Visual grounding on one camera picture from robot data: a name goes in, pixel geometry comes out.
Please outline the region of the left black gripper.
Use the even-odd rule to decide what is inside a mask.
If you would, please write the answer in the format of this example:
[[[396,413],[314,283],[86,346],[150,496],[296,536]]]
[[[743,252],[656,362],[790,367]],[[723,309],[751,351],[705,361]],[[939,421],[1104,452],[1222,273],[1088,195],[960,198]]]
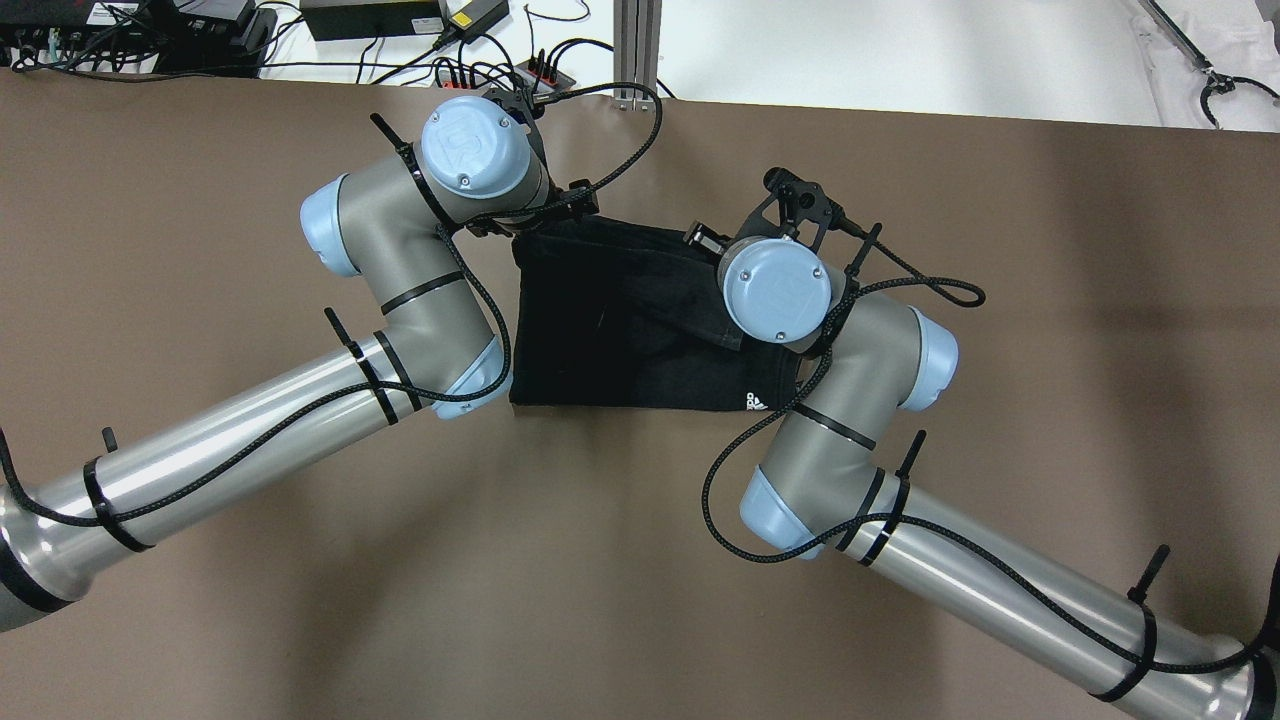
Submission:
[[[483,99],[500,110],[494,120],[500,129],[485,150],[494,169],[483,170],[472,182],[486,205],[470,219],[471,234],[515,238],[548,223],[580,222],[600,213],[589,179],[571,182],[567,188],[552,179],[536,124],[543,110],[530,91],[490,88]]]

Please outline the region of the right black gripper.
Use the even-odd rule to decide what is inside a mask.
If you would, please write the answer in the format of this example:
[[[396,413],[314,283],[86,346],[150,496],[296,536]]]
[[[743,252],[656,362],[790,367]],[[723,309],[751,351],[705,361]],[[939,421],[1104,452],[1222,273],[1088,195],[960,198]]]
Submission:
[[[774,167],[764,177],[762,200],[735,232],[737,301],[840,301],[850,272],[829,269],[820,250],[831,234],[860,240],[861,227],[817,182]],[[692,224],[684,242],[709,263],[719,263],[731,238]]]

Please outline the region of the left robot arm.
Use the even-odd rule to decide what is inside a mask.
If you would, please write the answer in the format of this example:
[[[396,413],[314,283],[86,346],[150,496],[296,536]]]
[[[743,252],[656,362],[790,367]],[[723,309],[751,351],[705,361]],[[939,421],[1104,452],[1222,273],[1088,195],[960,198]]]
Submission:
[[[513,379],[512,333],[454,237],[518,234],[593,200],[552,179],[538,119],[570,97],[492,88],[430,111],[415,141],[306,197],[300,224],[337,275],[362,279],[385,325],[35,489],[3,454],[3,629],[86,597],[124,559],[422,410],[462,416]]]

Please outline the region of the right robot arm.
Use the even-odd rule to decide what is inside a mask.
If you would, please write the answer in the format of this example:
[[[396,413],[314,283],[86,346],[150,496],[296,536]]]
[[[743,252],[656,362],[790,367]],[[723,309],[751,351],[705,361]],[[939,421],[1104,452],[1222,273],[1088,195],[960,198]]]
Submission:
[[[1169,550],[1115,593],[983,527],[927,492],[910,470],[874,460],[896,411],[929,407],[957,368],[957,342],[887,290],[923,286],[963,307],[974,284],[904,277],[865,284],[881,228],[861,228],[819,184],[783,168],[765,173],[767,199],[727,237],[695,224],[686,241],[718,263],[735,324],[754,340],[813,357],[740,503],[740,518],[774,548],[754,562],[814,559],[832,548],[1138,719],[1275,719],[1277,588],[1248,642],[1196,635],[1158,620],[1147,594]]]

